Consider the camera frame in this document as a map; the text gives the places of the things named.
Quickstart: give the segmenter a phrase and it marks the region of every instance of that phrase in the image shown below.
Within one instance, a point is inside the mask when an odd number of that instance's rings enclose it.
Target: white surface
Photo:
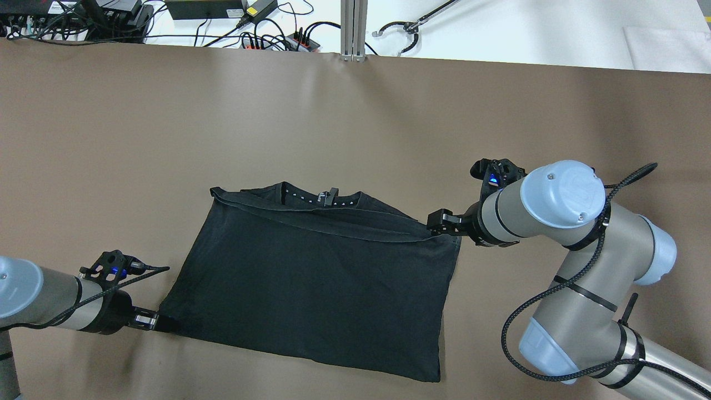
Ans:
[[[629,27],[624,33],[637,70],[711,73],[711,32]]]
[[[391,28],[380,38],[371,33],[391,21],[414,21],[443,2],[370,0],[366,41],[380,55],[397,55],[409,43],[403,32]],[[315,10],[297,17],[299,27],[315,21],[341,22],[340,1],[311,3]],[[302,0],[292,0],[292,4],[297,12],[309,9]],[[286,34],[293,31],[293,16],[275,11],[270,17]],[[173,22],[166,12],[152,33],[194,35],[201,22]],[[216,19],[207,31],[220,35],[234,25],[234,21]],[[634,69],[624,34],[627,26],[709,32],[696,0],[465,0],[421,26],[420,44],[404,56]],[[245,29],[252,30],[253,25]],[[259,32],[276,34],[278,30],[262,23]],[[323,45],[323,51],[341,50],[338,29],[319,26],[312,38]],[[192,46],[194,38],[148,42]],[[225,41],[222,46],[234,42]]]

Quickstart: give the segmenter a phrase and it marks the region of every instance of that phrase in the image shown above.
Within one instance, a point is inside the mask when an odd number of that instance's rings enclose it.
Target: black cable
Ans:
[[[203,25],[205,25],[209,20],[210,20],[209,18],[206,18],[205,21],[203,23],[201,23],[200,25],[198,25],[198,28],[195,30],[195,43],[193,43],[193,47],[196,47],[198,45],[198,35],[200,34],[200,28],[202,28]]]
[[[288,46],[288,45],[287,45],[287,36],[284,35],[284,31],[282,30],[282,27],[279,26],[278,23],[274,22],[273,19],[265,18],[265,19],[262,19],[261,21],[257,22],[257,23],[255,24],[255,36],[256,36],[256,37],[259,37],[259,36],[257,35],[257,27],[258,27],[258,26],[260,25],[260,23],[262,23],[263,21],[269,21],[269,22],[273,23],[274,26],[276,26],[277,29],[279,29],[279,33],[282,35],[282,38],[283,38],[283,39],[282,39],[282,43],[284,43],[285,46]]]
[[[162,0],[150,0],[150,1],[160,1],[160,2],[164,3]],[[70,11],[74,12],[73,9],[76,7],[76,5],[71,6],[71,7],[66,6],[64,4],[60,4],[60,5],[65,9],[65,13],[68,13]],[[158,14],[160,14],[161,12],[165,12],[165,11],[167,11],[167,6],[164,3],[164,5],[161,6],[157,11],[154,11],[153,14],[149,18],[147,18],[143,24],[141,24],[139,26],[135,26],[134,28],[131,28],[131,29],[118,29],[117,28],[118,23],[119,23],[119,13],[113,14],[113,17],[110,20],[111,23],[108,26],[103,26],[101,24],[98,24],[98,22],[93,21],[92,19],[88,19],[79,13],[74,12],[74,14],[75,14],[75,18],[77,18],[77,19],[81,20],[82,22],[84,22],[85,24],[87,24],[86,28],[88,28],[88,26],[91,25],[91,26],[94,26],[94,27],[97,26],[97,27],[100,27],[103,29],[111,29],[112,38],[118,38],[119,37],[118,35],[120,33],[134,33],[136,31],[142,31],[146,27],[146,25],[151,23],[151,21],[153,21],[156,18],[156,16]]]
[[[208,30],[210,29],[210,25],[212,25],[212,24],[213,24],[213,20],[211,19],[211,20],[208,21],[208,25],[205,26],[205,33],[208,32]],[[202,37],[202,39],[200,40],[200,46],[202,46],[203,44],[205,44],[205,38],[204,38],[204,37]]]
[[[311,39],[311,32],[313,32],[317,26],[321,26],[321,25],[328,25],[328,26],[332,26],[334,28],[341,29],[341,25],[338,25],[335,22],[330,22],[330,21],[314,22],[311,25],[307,26],[306,29],[304,29],[304,35],[306,36],[306,39],[310,40]]]
[[[226,45],[226,46],[223,46],[222,48],[232,47],[232,46],[234,46],[235,44],[242,45],[242,44],[244,43],[244,40],[245,40],[245,38],[244,38],[244,35],[245,35],[245,34],[250,34],[250,33],[249,33],[249,32],[242,32],[239,36],[237,36],[237,37],[240,39],[240,41],[234,42],[234,43],[231,43],[231,44],[228,44],[228,45]]]
[[[645,177],[650,172],[652,172],[656,167],[657,167],[656,163],[647,164],[644,167],[637,169],[635,172],[632,172],[630,175],[628,175],[625,179],[620,181],[618,184],[605,185],[606,188],[612,189],[612,190],[605,198],[605,204],[603,207],[603,211],[599,217],[602,217],[602,215],[605,212],[604,210],[611,206],[613,197],[615,197],[617,195],[617,193],[620,191],[620,189]],[[517,316],[519,316],[526,308],[529,308],[531,305],[535,304],[538,301],[541,301],[542,299],[552,295],[553,293],[556,293],[556,292],[559,292],[565,288],[568,288],[573,283],[575,283],[580,278],[582,278],[586,273],[588,273],[588,271],[590,271],[590,269],[595,265],[595,263],[599,259],[600,253],[602,252],[602,248],[604,246],[604,243],[605,243],[605,232],[602,232],[600,234],[600,237],[598,238],[597,245],[595,247],[595,250],[594,250],[592,256],[590,257],[590,260],[587,262],[585,267],[583,267],[583,269],[581,269],[578,273],[576,273],[567,282],[561,283],[560,285],[556,285],[548,290],[545,290],[545,291],[537,294],[536,296],[533,296],[531,299],[526,300],[522,305],[518,306],[518,308],[516,308],[511,313],[511,315],[509,315],[509,317],[506,319],[506,321],[504,322],[503,327],[501,329],[501,349],[503,350],[503,353],[506,356],[506,359],[508,359],[508,361],[511,364],[513,364],[514,367],[519,369],[524,374],[527,374],[529,377],[536,378],[536,379],[539,379],[542,381],[567,381],[567,380],[571,380],[571,379],[577,379],[580,377],[584,377],[586,375],[592,374],[593,372],[601,371],[603,369],[607,369],[609,367],[613,367],[613,366],[617,366],[617,365],[639,364],[644,367],[650,367],[653,369],[657,369],[661,372],[664,372],[666,374],[669,374],[670,376],[683,381],[685,384],[693,387],[700,393],[704,394],[704,396],[711,399],[711,391],[708,391],[707,389],[705,389],[703,386],[699,385],[697,382],[693,381],[692,379],[680,374],[677,371],[674,371],[672,369],[669,369],[669,368],[664,367],[659,364],[647,362],[646,360],[642,360],[642,359],[611,360],[608,362],[604,362],[604,363],[595,365],[590,368],[583,369],[582,371],[575,372],[574,374],[566,374],[566,375],[559,375],[559,376],[553,377],[553,376],[549,376],[549,375],[538,374],[534,371],[531,371],[530,369],[524,367],[520,362],[518,362],[513,357],[513,355],[511,355],[511,353],[508,349],[507,336],[508,336],[508,328],[511,326],[511,323],[514,321],[514,319]]]
[[[69,38],[69,35],[66,33],[67,31],[67,19],[64,18],[62,19],[62,40],[65,41]]]
[[[61,2],[59,3],[59,5],[60,5],[60,6],[62,7],[62,9],[64,10],[64,13],[73,12],[73,13],[75,14],[75,18],[80,19],[81,21],[84,22],[84,24],[85,24],[85,26],[87,27],[87,29],[90,30],[90,32],[87,33],[87,35],[89,35],[92,30],[94,30],[94,29],[96,29],[97,27],[99,27],[99,28],[102,28],[102,29],[104,29],[104,30],[110,29],[110,30],[111,30],[111,36],[112,36],[112,37],[116,37],[116,33],[115,33],[115,31],[116,31],[116,19],[117,19],[117,17],[118,17],[118,14],[114,13],[114,15],[113,15],[113,17],[112,17],[113,24],[110,24],[109,26],[106,26],[106,25],[100,24],[99,21],[94,21],[94,20],[89,19],[89,18],[83,16],[82,14],[79,14],[78,12],[76,12],[75,8],[76,8],[77,6],[80,6],[80,5],[81,5],[81,1],[77,1],[73,6],[66,6],[65,4],[62,4]],[[67,40],[67,39],[68,39],[68,36],[64,36],[64,35],[63,35],[63,36],[62,36],[62,39],[63,39],[63,40]]]
[[[377,51],[375,51],[375,49],[374,49],[374,48],[370,47],[370,45],[368,44],[368,42],[365,42],[365,47],[369,48],[369,49],[370,49],[370,51],[372,51],[372,52],[373,52],[373,54],[375,54],[376,56],[379,56],[379,55],[380,55],[380,54],[378,54],[378,52],[377,52]]]
[[[286,48],[283,48],[283,47],[279,46],[279,44],[284,44],[284,39],[279,39],[278,36],[269,35],[269,34],[267,34],[267,35],[262,35],[262,37],[263,37],[263,38],[272,38],[272,40],[268,40],[268,41],[267,41],[267,42],[269,43],[269,45],[268,45],[267,47],[263,48],[262,50],[267,50],[267,49],[270,48],[270,47],[275,47],[275,48],[276,48],[277,50],[279,50],[279,51],[285,51],[285,50],[286,50]]]
[[[316,29],[316,27],[321,26],[321,25],[328,25],[328,26],[332,26],[334,28],[341,29],[341,26],[335,22],[330,22],[330,21],[314,22],[311,25],[307,26],[306,30],[304,31],[304,35],[306,36],[307,43],[311,41],[311,34],[314,32],[314,29]],[[368,47],[370,49],[370,51],[373,52],[373,54],[378,56],[378,52],[375,51],[375,49],[370,44],[368,44],[368,42],[365,42],[365,46]]]
[[[299,23],[296,21],[296,12],[294,11],[294,7],[292,6],[291,3],[286,3],[286,4],[288,4],[289,8],[292,9],[291,14],[294,15],[294,41],[296,42],[296,48],[294,49],[294,51],[299,51],[299,47],[301,46],[301,41],[300,41],[301,38],[299,38],[299,40],[296,39],[296,34],[297,34],[297,31],[299,30]]]
[[[308,1],[306,1],[306,0],[303,0],[303,2],[306,3],[306,4],[308,4],[309,7],[311,7],[311,10],[310,10],[309,12],[306,12],[306,13],[297,13],[297,12],[294,11],[294,7],[293,7],[292,4],[289,3],[289,2],[284,3],[284,4],[280,4],[277,8],[278,8],[279,11],[281,11],[282,13],[291,14],[291,15],[294,15],[294,16],[297,16],[297,15],[309,15],[309,14],[313,13],[313,12],[314,12],[314,6],[313,6],[311,3],[309,3]],[[288,11],[286,11],[286,10],[282,10],[282,7],[283,7],[283,6],[286,6],[286,5],[289,5],[289,7],[292,9],[292,12],[288,12]]]
[[[217,38],[216,38],[215,40],[213,40],[213,41],[211,41],[210,43],[204,45],[203,47],[210,47],[211,45],[217,43],[218,41],[221,41],[221,40],[223,40],[223,39],[225,39],[225,38],[230,37],[231,34],[233,34],[234,32],[236,32],[236,31],[239,30],[240,28],[242,28],[244,25],[247,25],[247,22],[248,22],[247,16],[245,15],[245,16],[243,16],[243,17],[240,19],[239,22],[237,22],[237,25],[235,26],[235,28],[234,28],[233,30],[231,30],[231,31],[229,31],[229,32],[227,32],[227,33],[225,33],[225,34],[222,35],[222,36],[217,36]]]
[[[78,46],[91,46],[95,44],[100,44],[100,43],[120,43],[118,42],[119,40],[126,40],[126,39],[140,39],[140,38],[145,38],[145,39],[151,39],[151,38],[194,38],[195,35],[148,35],[148,36],[124,36],[121,38],[106,38],[106,39],[101,39],[98,41],[90,41],[90,42],[80,42],[80,43],[69,43],[69,42],[59,42],[59,41],[48,41],[46,39],[40,39],[36,38],[34,36],[27,36],[27,35],[20,35],[20,36],[15,36],[13,38],[8,38],[10,41],[16,41],[18,39],[29,39],[31,41],[37,41],[41,43],[47,43],[47,44],[53,44],[57,46],[68,46],[68,47],[78,47]],[[229,38],[239,38],[239,36],[230,36],[230,35],[221,35],[221,36],[216,36],[216,35],[199,35],[199,37],[205,37],[205,38],[217,38],[219,40],[223,39],[229,39]]]
[[[153,13],[153,15],[151,15],[150,18],[148,18],[148,21],[146,21],[146,22],[147,22],[147,23],[150,22],[151,25],[150,25],[150,26],[148,27],[148,29],[146,30],[146,35],[150,35],[150,34],[151,34],[151,31],[153,31],[153,28],[156,27],[156,16],[157,16],[158,14],[160,14],[161,12],[165,12],[165,11],[168,11],[168,7],[165,6],[165,5],[163,5],[160,9],[158,9],[158,11],[155,11],[155,12]]]
[[[85,305],[89,304],[90,302],[92,302],[96,299],[103,298],[105,295],[108,295],[109,293],[113,293],[113,292],[119,290],[120,288],[125,288],[126,286],[131,285],[132,283],[136,283],[140,280],[150,278],[153,275],[158,275],[159,273],[165,272],[171,268],[170,267],[153,267],[150,265],[146,265],[146,269],[149,272],[147,272],[143,275],[137,276],[133,279],[127,280],[126,282],[119,283],[118,285],[112,286],[112,287],[102,291],[101,293],[97,293],[96,295],[93,295],[92,297],[90,297],[86,300],[80,301],[77,304],[74,304],[72,307],[69,307],[68,309],[60,312],[56,317],[52,318],[51,320],[49,320],[47,322],[44,322],[43,324],[30,324],[30,323],[25,323],[25,322],[19,322],[16,324],[7,325],[6,327],[0,328],[0,332],[5,332],[7,330],[10,330],[10,329],[16,328],[16,327],[25,327],[25,328],[30,328],[30,329],[44,329],[44,328],[53,326],[54,324],[57,324],[58,322],[62,322],[64,317],[73,313],[78,308],[84,307]]]
[[[83,15],[77,13],[77,12],[75,11],[75,8],[80,5],[79,2],[77,2],[77,3],[74,4],[73,6],[67,6],[67,5],[65,5],[65,4],[60,3],[60,6],[63,8],[64,11],[63,11],[62,13],[58,14],[57,16],[53,17],[51,20],[49,20],[49,21],[46,23],[46,25],[44,25],[44,27],[43,27],[41,30],[38,30],[38,32],[35,32],[34,36],[35,36],[36,38],[38,38],[38,39],[42,39],[42,37],[46,36],[47,34],[50,34],[50,31],[53,31],[52,35],[55,35],[55,34],[61,32],[61,34],[63,35],[63,37],[64,37],[65,40],[66,40],[66,39],[68,38],[68,36],[71,35],[71,34],[79,34],[79,33],[82,33],[83,31],[89,31],[89,30],[91,30],[92,28],[89,27],[89,24],[91,24],[92,26],[99,26],[100,28],[112,29],[112,31],[114,32],[114,36],[111,37],[111,39],[109,39],[109,40],[113,41],[114,39],[121,39],[119,36],[116,35],[116,33],[133,33],[133,32],[135,32],[135,31],[140,31],[140,30],[142,30],[143,28],[145,28],[146,25],[148,25],[149,23],[151,23],[151,22],[156,18],[156,16],[157,16],[158,14],[167,11],[167,6],[165,5],[165,2],[164,2],[164,1],[162,1],[162,0],[148,0],[148,1],[146,1],[146,3],[149,2],[149,1],[160,1],[161,3],[164,3],[164,5],[161,6],[157,11],[155,11],[149,18],[147,18],[147,19],[145,20],[145,22],[144,22],[142,25],[136,26],[136,27],[131,28],[131,29],[118,29],[118,30],[116,29],[115,24],[113,24],[113,25],[111,25],[111,26],[101,26],[101,25],[97,24],[96,21],[92,21],[92,20],[90,20],[90,19],[87,19],[87,18],[84,17]],[[84,23],[87,24],[87,25],[84,26],[84,27],[82,27],[82,28],[77,28],[77,32],[76,32],[76,33],[69,33],[69,34],[66,34],[66,33],[65,33],[65,32],[67,31],[66,28],[62,29],[61,31],[58,31],[57,28],[53,28],[53,26],[56,25],[58,22],[64,22],[64,23],[65,23],[65,22],[66,22],[66,17],[69,17],[70,14],[74,14],[74,17],[76,17],[77,19],[81,20],[82,22],[84,22]]]
[[[54,30],[54,31],[52,32],[52,35],[67,34],[67,35],[69,35],[69,36],[78,36],[78,35],[80,35],[81,33],[84,33],[84,32],[86,32],[86,31],[88,31],[88,30],[89,30],[89,28],[87,28],[87,27],[82,27],[82,28],[69,28],[69,29],[66,29],[66,30],[64,30],[64,31]]]
[[[240,39],[241,40],[241,42],[240,42],[241,48],[247,48],[247,47],[245,47],[245,39],[247,39],[249,41],[248,47],[250,49],[255,48],[255,46],[256,46],[255,42],[257,41],[257,37],[255,35],[253,35],[251,32],[244,32],[244,33],[242,33],[242,36],[243,37]]]

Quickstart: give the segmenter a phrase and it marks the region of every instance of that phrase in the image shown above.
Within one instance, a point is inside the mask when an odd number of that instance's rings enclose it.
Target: black clamp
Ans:
[[[577,243],[573,243],[568,246],[563,246],[570,251],[578,251],[586,248],[590,243],[596,241],[600,238],[607,226],[610,224],[610,216],[612,214],[612,207],[610,205],[606,206],[605,209],[600,213],[600,215],[595,218],[595,227],[588,232],[588,234],[580,239]]]
[[[402,30],[405,31],[405,33],[407,33],[408,35],[412,35],[412,41],[410,41],[410,44],[403,48],[400,52],[398,52],[398,55],[406,53],[415,48],[415,46],[417,46],[417,42],[419,42],[419,26],[416,25],[415,22],[395,21],[387,23],[382,28],[373,32],[373,37],[377,38],[379,36],[382,36],[385,30],[390,28],[391,26],[401,26]]]
[[[440,209],[427,217],[427,229],[433,235],[446,233],[451,236],[469,236],[477,246],[508,247],[518,241],[506,242],[495,238],[486,230],[481,217],[484,200],[497,191],[526,176],[523,168],[508,159],[481,159],[469,170],[471,176],[480,179],[479,202],[473,204],[462,215],[453,215],[450,210]]]
[[[81,267],[79,272],[82,279],[91,280],[110,288],[119,284],[128,275],[142,275],[148,266],[134,256],[128,256],[121,251],[105,251],[89,268]]]

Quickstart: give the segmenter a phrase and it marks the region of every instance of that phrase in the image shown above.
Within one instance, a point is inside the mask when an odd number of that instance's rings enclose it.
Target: power adapter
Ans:
[[[264,21],[272,11],[277,9],[278,5],[277,0],[257,0],[247,7],[245,13],[250,17],[251,22],[256,25]]]
[[[247,0],[165,0],[175,20],[242,18]]]

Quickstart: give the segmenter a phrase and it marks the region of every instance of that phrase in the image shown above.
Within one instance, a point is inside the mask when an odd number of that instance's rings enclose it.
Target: blue led light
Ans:
[[[118,274],[118,273],[119,273],[119,267],[112,267],[112,268],[111,268],[111,273],[114,274],[114,275]],[[126,271],[124,270],[124,271],[121,273],[121,278],[125,278],[127,275],[128,275],[128,272],[126,272]]]

